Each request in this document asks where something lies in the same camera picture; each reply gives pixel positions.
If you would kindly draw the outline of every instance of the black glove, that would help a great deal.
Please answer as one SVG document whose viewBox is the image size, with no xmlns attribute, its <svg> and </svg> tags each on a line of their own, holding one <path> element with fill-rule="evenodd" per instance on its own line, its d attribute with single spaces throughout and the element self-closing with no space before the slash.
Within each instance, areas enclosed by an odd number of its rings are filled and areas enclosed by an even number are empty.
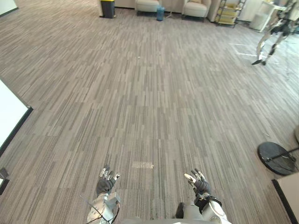
<svg viewBox="0 0 299 224">
<path fill-rule="evenodd" d="M 99 196 L 102 193 L 108 193 L 110 194 L 111 189 L 113 188 L 113 186 L 115 185 L 116 180 L 120 177 L 119 174 L 116 174 L 115 176 L 113 176 L 114 172 L 111 171 L 108 174 L 110 167 L 108 165 L 104 166 L 104 168 L 102 169 L 101 173 L 100 173 L 100 179 L 98 181 L 97 184 L 97 196 Z"/>
<path fill-rule="evenodd" d="M 203 174 L 195 168 L 195 171 L 191 170 L 195 178 L 189 174 L 184 174 L 185 177 L 188 179 L 188 183 L 193 186 L 193 190 L 195 195 L 202 195 L 204 193 L 209 193 L 211 191 L 210 184 L 206 181 Z"/>
</svg>

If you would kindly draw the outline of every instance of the black floor trim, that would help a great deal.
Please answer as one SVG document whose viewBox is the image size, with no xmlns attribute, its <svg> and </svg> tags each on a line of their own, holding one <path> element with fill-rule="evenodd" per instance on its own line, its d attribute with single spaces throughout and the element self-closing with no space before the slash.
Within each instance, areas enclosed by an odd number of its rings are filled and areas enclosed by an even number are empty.
<svg viewBox="0 0 299 224">
<path fill-rule="evenodd" d="M 297 219 L 296 219 L 296 217 L 295 217 L 295 215 L 294 215 L 294 213 L 293 213 L 293 211 L 292 211 L 292 209 L 291 209 L 291 207 L 290 207 L 290 205 L 289 205 L 289 203 L 288 203 L 288 201 L 285 197 L 285 194 L 283 193 L 282 189 L 280 188 L 280 185 L 279 185 L 278 181 L 277 180 L 272 180 L 272 183 L 273 183 L 273 185 L 274 185 L 274 187 L 275 187 L 275 189 L 276 189 L 276 191 L 277 191 L 277 193 L 280 197 L 280 200 L 281 200 L 282 204 L 285 207 L 286 212 L 288 213 L 288 216 L 291 220 L 291 223 L 292 224 L 298 224 L 298 221 L 297 221 Z"/>
<path fill-rule="evenodd" d="M 1 14 L 0 17 L 2 17 L 2 16 L 4 16 L 4 15 L 7 15 L 8 13 L 11 13 L 11 12 L 13 12 L 14 10 L 17 10 L 17 9 L 19 9 L 19 7 L 14 8 L 14 9 L 12 9 L 12 10 L 9 10 L 9 11 L 6 12 L 6 13 Z"/>
<path fill-rule="evenodd" d="M 4 192 L 6 186 L 8 185 L 8 182 L 9 182 L 9 180 L 8 180 L 8 179 L 5 179 L 5 180 L 3 181 L 3 183 L 1 184 L 1 187 L 0 187 L 0 195 L 2 195 L 2 193 Z"/>
<path fill-rule="evenodd" d="M 8 147 L 9 143 L 11 142 L 11 140 L 17 134 L 18 130 L 20 129 L 20 127 L 22 126 L 22 124 L 26 121 L 27 117 L 31 114 L 32 111 L 33 111 L 32 107 L 31 106 L 28 107 L 27 111 L 24 113 L 24 115 L 19 120 L 19 122 L 17 123 L 17 125 L 14 127 L 14 129 L 12 130 L 12 132 L 6 138 L 6 140 L 4 141 L 4 143 L 2 144 L 2 146 L 0 147 L 0 157 L 2 156 L 2 154 L 4 153 L 5 149 Z"/>
</svg>

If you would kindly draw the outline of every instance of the blue water jug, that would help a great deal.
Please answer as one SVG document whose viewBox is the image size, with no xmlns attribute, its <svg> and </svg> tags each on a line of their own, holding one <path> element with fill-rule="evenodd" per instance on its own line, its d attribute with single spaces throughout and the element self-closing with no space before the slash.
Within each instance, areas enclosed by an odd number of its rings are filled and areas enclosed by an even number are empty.
<svg viewBox="0 0 299 224">
<path fill-rule="evenodd" d="M 164 10 L 165 8 L 163 6 L 158 6 L 157 7 L 157 20 L 158 21 L 163 21 L 164 18 Z"/>
</svg>

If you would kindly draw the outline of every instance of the robot leg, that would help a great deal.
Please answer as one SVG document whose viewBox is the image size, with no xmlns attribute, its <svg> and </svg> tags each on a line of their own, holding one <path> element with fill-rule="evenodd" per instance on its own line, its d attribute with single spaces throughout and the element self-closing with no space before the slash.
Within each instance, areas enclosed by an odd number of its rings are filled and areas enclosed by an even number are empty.
<svg viewBox="0 0 299 224">
<path fill-rule="evenodd" d="M 263 48 L 265 46 L 265 41 L 268 40 L 269 37 L 272 36 L 272 32 L 271 31 L 272 30 L 267 31 L 267 33 L 265 33 L 265 35 L 262 37 L 262 39 L 258 43 L 257 48 L 256 48 L 257 60 L 255 62 L 253 62 L 252 65 L 259 64 L 260 62 L 262 62 Z"/>
<path fill-rule="evenodd" d="M 277 21 L 273 27 L 265 33 L 265 35 L 262 37 L 260 42 L 257 45 L 256 48 L 256 53 L 257 53 L 257 60 L 252 63 L 252 65 L 259 64 L 263 60 L 263 48 L 265 46 L 265 41 L 269 39 L 273 35 L 273 33 L 278 33 L 281 32 L 281 27 L 280 25 L 281 21 Z"/>
<path fill-rule="evenodd" d="M 286 29 L 283 31 L 283 33 L 281 33 L 281 35 L 279 36 L 279 38 L 277 39 L 277 41 L 275 42 L 275 44 L 272 45 L 271 51 L 269 52 L 267 58 L 265 61 L 263 61 L 263 65 L 266 65 L 267 61 L 269 60 L 269 58 L 274 54 L 276 48 L 278 47 L 278 45 L 289 36 L 291 30 L 286 27 Z"/>
</svg>

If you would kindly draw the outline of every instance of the cable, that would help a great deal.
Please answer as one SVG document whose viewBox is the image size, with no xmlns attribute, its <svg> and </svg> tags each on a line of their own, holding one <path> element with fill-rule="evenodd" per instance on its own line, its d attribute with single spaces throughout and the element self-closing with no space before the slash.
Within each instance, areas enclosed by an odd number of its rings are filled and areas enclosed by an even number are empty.
<svg viewBox="0 0 299 224">
<path fill-rule="evenodd" d="M 119 202 L 117 202 L 116 204 L 117 204 L 117 212 L 116 212 L 116 215 L 113 217 L 113 218 L 111 218 L 109 221 L 108 220 L 106 220 L 104 217 L 103 217 L 103 215 L 92 205 L 92 204 L 90 204 L 89 202 L 88 202 L 88 200 L 86 200 L 85 198 L 83 198 L 81 195 L 80 195 L 80 197 L 89 205 L 89 206 L 91 206 L 93 209 L 95 209 L 98 213 L 99 213 L 99 215 L 100 215 L 100 217 L 97 217 L 97 218 L 95 218 L 95 219 L 93 219 L 93 220 L 91 220 L 91 221 L 89 221 L 88 223 L 86 223 L 86 224 L 90 224 L 90 223 L 92 223 L 93 221 L 95 221 L 95 220 L 98 220 L 98 219 L 100 219 L 100 218 L 103 218 L 106 222 L 108 222 L 109 224 L 112 224 L 114 221 L 115 221 L 115 219 L 116 219 L 116 217 L 118 216 L 118 213 L 119 213 L 119 211 L 120 211 L 120 203 Z"/>
<path fill-rule="evenodd" d="M 87 224 L 89 224 L 89 223 L 91 223 L 91 222 L 93 222 L 93 221 L 95 221 L 95 220 L 97 220 L 97 219 L 99 219 L 99 218 L 103 218 L 106 222 L 108 222 L 109 223 L 109 221 L 107 221 L 104 217 L 103 217 L 103 215 L 92 205 L 92 204 L 90 204 L 89 202 L 88 202 L 88 200 L 86 200 L 85 198 L 83 198 L 81 195 L 80 195 L 80 197 L 90 206 L 90 207 L 92 207 L 93 209 L 95 209 L 98 213 L 99 213 L 99 215 L 100 215 L 100 217 L 98 217 L 98 218 L 96 218 L 96 219 L 94 219 L 94 220 L 92 220 L 92 221 L 90 221 L 90 222 L 88 222 Z"/>
<path fill-rule="evenodd" d="M 279 167 L 281 167 L 282 169 L 285 169 L 285 170 L 288 170 L 288 171 L 291 171 L 291 172 L 295 172 L 295 170 L 292 170 L 292 169 L 288 169 L 286 167 L 283 167 L 282 165 L 280 165 L 279 163 L 275 162 L 274 160 L 271 160 L 273 163 L 275 163 L 276 165 L 278 165 Z"/>
<path fill-rule="evenodd" d="M 111 224 L 115 221 L 115 219 L 116 219 L 116 217 L 118 216 L 118 212 L 120 211 L 120 203 L 119 202 L 117 202 L 117 207 L 118 207 L 118 209 L 117 209 L 117 212 L 116 212 L 116 215 L 113 217 L 113 220 L 112 220 L 112 222 L 111 222 Z"/>
</svg>

